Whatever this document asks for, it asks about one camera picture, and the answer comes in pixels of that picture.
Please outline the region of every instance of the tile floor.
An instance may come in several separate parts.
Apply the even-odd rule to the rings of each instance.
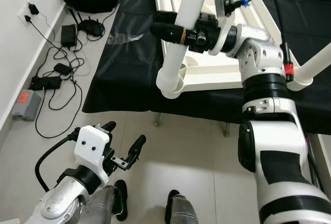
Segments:
[[[102,20],[106,14],[93,19]],[[115,15],[106,21],[107,34]],[[72,24],[67,16],[63,24]],[[80,56],[88,61],[76,77],[85,99],[107,36],[84,45]],[[55,61],[48,59],[44,71]],[[61,106],[69,99],[73,87],[64,83],[53,105]],[[64,130],[79,105],[79,94],[62,111],[44,108],[38,127],[46,135]],[[154,126],[152,112],[106,112],[85,114],[81,111],[73,126],[117,122],[112,147],[119,156],[127,156],[130,145],[140,134],[147,143],[140,161],[129,171],[117,170],[113,183],[124,179],[128,185],[129,217],[123,223],[164,223],[168,192],[179,190],[191,201],[200,223],[258,223],[256,189],[253,174],[245,171],[237,160],[238,126],[231,125],[231,135],[224,137],[224,123],[163,114],[159,127]],[[34,123],[16,121],[0,151],[0,221],[20,218],[24,223],[31,215],[36,201],[44,194],[34,175],[39,157],[60,138],[44,139]],[[49,186],[54,186],[64,169],[73,167],[74,142],[68,142],[54,152],[42,165],[41,174]]]

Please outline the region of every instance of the power outlet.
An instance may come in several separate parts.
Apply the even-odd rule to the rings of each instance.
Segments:
[[[26,1],[26,3],[23,5],[23,7],[17,12],[17,16],[24,23],[24,25],[27,25],[27,22],[26,22],[24,16],[32,17],[32,14],[29,9],[29,1]]]

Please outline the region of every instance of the wall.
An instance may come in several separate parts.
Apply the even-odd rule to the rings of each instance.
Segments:
[[[52,26],[61,13],[63,0],[0,0],[0,129],[31,71],[45,41],[31,25],[25,25],[17,12],[30,1]],[[40,14],[33,23],[48,37],[50,28]]]

